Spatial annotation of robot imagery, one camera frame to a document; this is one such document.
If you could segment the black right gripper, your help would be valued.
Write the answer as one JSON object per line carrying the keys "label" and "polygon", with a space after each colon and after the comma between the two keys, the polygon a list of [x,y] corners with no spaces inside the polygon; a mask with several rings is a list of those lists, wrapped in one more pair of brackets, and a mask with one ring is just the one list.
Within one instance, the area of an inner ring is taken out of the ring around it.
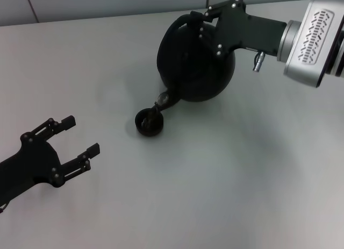
{"label": "black right gripper", "polygon": [[[223,57],[236,49],[251,49],[276,56],[286,23],[246,13],[244,0],[227,0],[208,7],[205,13],[191,11],[197,22],[197,53],[200,57]],[[216,28],[207,23],[218,18]]]}

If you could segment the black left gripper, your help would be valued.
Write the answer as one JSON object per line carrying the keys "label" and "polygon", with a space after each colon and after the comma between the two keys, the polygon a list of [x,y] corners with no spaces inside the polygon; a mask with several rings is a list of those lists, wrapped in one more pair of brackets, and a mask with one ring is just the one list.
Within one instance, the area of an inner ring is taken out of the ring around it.
{"label": "black left gripper", "polygon": [[48,183],[58,188],[91,170],[90,160],[100,154],[98,143],[87,148],[77,158],[60,164],[56,151],[46,142],[75,125],[74,116],[68,116],[61,122],[49,118],[33,131],[21,135],[20,150],[1,162],[1,206],[37,184]]}

